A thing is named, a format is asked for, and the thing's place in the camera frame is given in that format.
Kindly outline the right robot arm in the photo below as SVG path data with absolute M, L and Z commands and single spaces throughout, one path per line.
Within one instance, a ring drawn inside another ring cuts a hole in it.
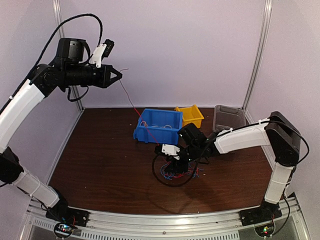
M 178 173 L 190 162 L 202 158 L 217 157 L 239 150 L 260 148 L 264 155 L 273 157 L 272 174 L 261 205 L 256 210 L 259 220 L 268 220 L 278 209 L 279 202 L 295 168 L 300 161 L 301 135 L 299 130 L 279 111 L 259 121 L 221 131 L 209 136 L 201 132 L 193 123 L 178 131 L 185 147 L 162 144 L 160 153 L 167 157 L 169 173 Z

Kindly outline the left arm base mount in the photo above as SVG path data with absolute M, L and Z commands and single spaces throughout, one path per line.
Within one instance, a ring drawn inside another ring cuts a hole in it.
M 89 218 L 89 212 L 86 210 L 69 207 L 69 203 L 66 198 L 57 189 L 54 188 L 54 191 L 58 194 L 59 201 L 53 207 L 41 206 L 44 210 L 46 210 L 45 217 L 73 226 L 86 227 Z

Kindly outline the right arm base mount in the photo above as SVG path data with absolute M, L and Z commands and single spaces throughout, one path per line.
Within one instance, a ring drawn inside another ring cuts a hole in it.
M 279 218 L 282 215 L 283 214 L 278 202 L 270 203 L 264 199 L 262 200 L 260 206 L 241 210 L 239 212 L 242 226 L 256 225 L 259 223 L 272 221 L 274 218 Z

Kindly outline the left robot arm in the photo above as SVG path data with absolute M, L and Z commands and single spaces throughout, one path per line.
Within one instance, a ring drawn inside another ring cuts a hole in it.
M 0 111 L 0 180 L 21 189 L 43 205 L 61 222 L 72 218 L 66 201 L 52 187 L 41 182 L 19 163 L 9 141 L 31 111 L 56 88 L 70 93 L 72 86 L 106 89 L 122 78 L 112 65 L 102 64 L 115 43 L 106 39 L 93 52 L 84 39 L 61 38 L 50 64 L 36 64 L 17 93 Z

